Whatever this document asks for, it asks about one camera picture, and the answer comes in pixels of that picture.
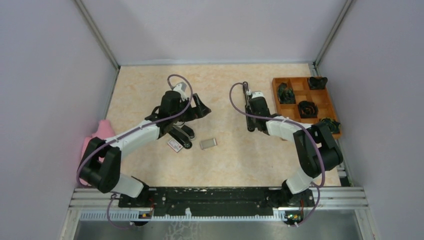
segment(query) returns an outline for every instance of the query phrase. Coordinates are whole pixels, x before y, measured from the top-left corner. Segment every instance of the metal frame edge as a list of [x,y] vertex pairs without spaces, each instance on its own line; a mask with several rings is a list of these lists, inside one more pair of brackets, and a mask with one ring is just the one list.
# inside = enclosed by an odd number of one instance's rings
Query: metal frame edge
[[73,240],[75,238],[80,217],[80,210],[68,209],[59,240]]
[[331,43],[333,42],[338,30],[340,29],[343,21],[345,20],[347,14],[349,13],[349,10],[352,9],[353,4],[356,2],[356,0],[346,0],[344,3],[343,8],[340,11],[340,14],[338,15],[333,27],[330,30],[330,33],[328,34],[327,38],[325,39],[324,44],[322,45],[321,49],[319,50],[318,55],[316,56],[315,61],[313,64],[318,67],[323,60],[324,55],[327,53],[327,50],[329,49]]
[[355,215],[362,239],[380,240],[371,211],[369,209],[358,209],[355,210]]
[[118,81],[120,71],[121,71],[121,68],[116,69],[115,77],[113,79],[113,84],[110,87],[109,92],[107,94],[107,101],[106,101],[107,104],[106,104],[106,108],[104,109],[104,113],[102,115],[104,119],[106,119],[106,117],[108,116],[109,107],[111,106],[112,97],[114,95],[115,86],[117,85],[117,81]]
[[109,59],[110,63],[113,65],[113,67],[116,70],[120,69],[120,65],[118,64],[114,54],[112,53],[111,49],[109,48],[109,45],[106,43],[103,35],[101,34],[99,28],[97,27],[96,23],[94,22],[93,18],[91,17],[89,11],[87,10],[86,6],[84,5],[82,0],[72,0],[76,6],[76,8],[79,10],[79,13],[81,14],[82,18],[84,19],[85,24],[90,29],[91,33],[93,34],[94,38],[96,39],[98,45],[100,46],[103,53],[106,55],[106,57]]

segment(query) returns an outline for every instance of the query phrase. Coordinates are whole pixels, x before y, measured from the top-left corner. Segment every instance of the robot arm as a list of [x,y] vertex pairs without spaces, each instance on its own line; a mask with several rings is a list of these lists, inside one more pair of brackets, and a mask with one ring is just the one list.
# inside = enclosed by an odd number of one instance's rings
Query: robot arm
[[252,132],[252,128],[253,130],[258,129],[267,135],[283,138],[296,145],[300,168],[282,184],[282,190],[288,202],[293,195],[308,189],[312,180],[321,175],[318,156],[312,144],[321,144],[319,153],[324,162],[325,171],[329,171],[342,163],[342,153],[330,129],[324,123],[319,122],[312,125],[298,122],[310,133],[315,141],[315,143],[312,143],[299,126],[286,122],[286,118],[279,114],[270,114],[267,101],[262,92],[251,92],[247,82],[243,83],[243,90],[246,96],[246,113],[276,119],[272,121],[246,117],[247,129],[250,132]]
[[187,85],[184,82],[180,82],[172,90],[165,92],[160,105],[155,107],[151,115],[147,116],[137,126],[107,139],[98,137],[91,139],[80,164],[85,162],[94,151],[98,152],[88,159],[83,166],[80,166],[79,177],[102,193],[114,192],[137,198],[143,189],[148,189],[144,182],[121,173],[121,161],[135,149],[166,134],[170,134],[184,146],[187,142],[190,142],[189,137],[186,134],[181,134],[181,132],[191,131],[193,133],[193,130],[187,126],[183,126],[181,129],[174,124],[200,119],[211,112],[196,93],[192,97],[195,107],[190,106],[183,114],[163,120],[180,113],[187,106],[189,98],[185,94],[186,87]]

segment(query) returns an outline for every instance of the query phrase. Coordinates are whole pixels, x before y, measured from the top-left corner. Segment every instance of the white cable tie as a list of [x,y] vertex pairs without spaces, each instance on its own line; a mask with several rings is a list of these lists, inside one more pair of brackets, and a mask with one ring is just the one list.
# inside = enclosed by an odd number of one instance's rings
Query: white cable tie
[[289,119],[289,117],[282,117],[282,121],[281,121],[281,123],[283,124],[285,121],[287,121]]

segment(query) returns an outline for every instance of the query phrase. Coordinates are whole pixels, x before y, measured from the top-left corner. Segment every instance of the white wall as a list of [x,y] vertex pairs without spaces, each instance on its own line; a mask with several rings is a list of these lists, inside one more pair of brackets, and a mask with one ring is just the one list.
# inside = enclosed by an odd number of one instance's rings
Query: white wall
[[424,1],[357,1],[320,66],[383,240],[422,239]]
[[121,65],[313,61],[346,0],[84,0]]
[[53,240],[115,70],[71,0],[0,4],[0,239]]

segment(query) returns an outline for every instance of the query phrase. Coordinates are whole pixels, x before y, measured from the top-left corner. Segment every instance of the black mounting plate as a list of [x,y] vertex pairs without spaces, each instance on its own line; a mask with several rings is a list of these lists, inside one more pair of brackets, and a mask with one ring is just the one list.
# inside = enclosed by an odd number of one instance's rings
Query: black mounting plate
[[[195,217],[272,216],[273,208],[299,207],[285,203],[281,187],[150,187],[144,200],[121,194],[120,208],[149,208],[155,216],[184,216],[190,208]],[[315,202],[311,190],[299,193],[304,207]]]

